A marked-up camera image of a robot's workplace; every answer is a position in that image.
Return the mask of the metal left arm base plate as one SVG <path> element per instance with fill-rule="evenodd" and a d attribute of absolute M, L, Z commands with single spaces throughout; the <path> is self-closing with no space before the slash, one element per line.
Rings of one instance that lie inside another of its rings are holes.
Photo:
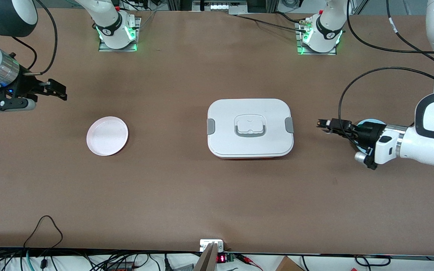
<path fill-rule="evenodd" d="M 318 31 L 312 29 L 310 21 L 300 20 L 295 23 L 297 52 L 300 55 L 336 55 L 340 31 L 330 40 L 326 40 Z"/>

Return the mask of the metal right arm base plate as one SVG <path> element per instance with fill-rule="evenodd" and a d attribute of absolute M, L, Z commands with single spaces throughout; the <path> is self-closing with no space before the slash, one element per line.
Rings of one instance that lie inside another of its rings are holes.
<path fill-rule="evenodd" d="M 136 52 L 138 50 L 138 39 L 139 39 L 139 31 L 140 31 L 140 23 L 141 23 L 141 17 L 136 17 L 136 23 L 133 27 L 134 30 L 130 30 L 130 35 L 133 37 L 133 40 L 131 43 L 126 45 L 124 48 L 121 49 L 112 49 L 109 48 L 105 43 L 100 39 L 99 43 L 99 52 Z"/>

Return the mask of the light blue round plate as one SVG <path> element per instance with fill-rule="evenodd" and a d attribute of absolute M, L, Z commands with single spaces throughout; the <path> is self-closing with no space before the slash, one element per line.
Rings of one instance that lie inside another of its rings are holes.
<path fill-rule="evenodd" d="M 360 121 L 355 127 L 357 148 L 362 152 L 374 149 L 385 127 L 386 124 L 377 119 Z"/>

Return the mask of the pink round plate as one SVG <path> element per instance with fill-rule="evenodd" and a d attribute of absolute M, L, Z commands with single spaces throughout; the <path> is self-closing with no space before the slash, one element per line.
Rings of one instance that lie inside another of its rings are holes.
<path fill-rule="evenodd" d="M 118 153 L 128 141 L 127 124 L 120 118 L 107 116 L 95 121 L 87 131 L 86 144 L 98 156 Z"/>

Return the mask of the small white box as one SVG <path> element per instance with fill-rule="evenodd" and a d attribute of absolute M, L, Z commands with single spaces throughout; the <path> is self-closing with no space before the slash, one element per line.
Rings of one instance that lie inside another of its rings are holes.
<path fill-rule="evenodd" d="M 225 248 L 225 244 L 224 241 L 222 239 L 200 239 L 200 247 L 199 247 L 199 251 L 203 252 L 207 245 L 209 244 L 213 244 L 216 243 L 218 246 L 218 252 L 222 253 L 224 252 L 224 248 Z"/>

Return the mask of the red clip lead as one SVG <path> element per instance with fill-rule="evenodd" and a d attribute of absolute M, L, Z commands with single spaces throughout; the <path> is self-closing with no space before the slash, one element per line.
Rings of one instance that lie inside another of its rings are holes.
<path fill-rule="evenodd" d="M 256 268 L 258 268 L 260 271 L 264 271 L 259 265 L 257 265 L 255 262 L 253 262 L 250 258 L 244 256 L 243 254 L 235 254 L 236 259 L 238 259 L 239 261 L 250 265 L 250 266 L 254 266 Z"/>

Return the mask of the brown cardboard box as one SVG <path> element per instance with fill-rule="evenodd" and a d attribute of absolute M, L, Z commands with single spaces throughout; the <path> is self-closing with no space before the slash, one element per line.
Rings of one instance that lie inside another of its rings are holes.
<path fill-rule="evenodd" d="M 288 256 L 284 256 L 275 271 L 305 271 Z"/>

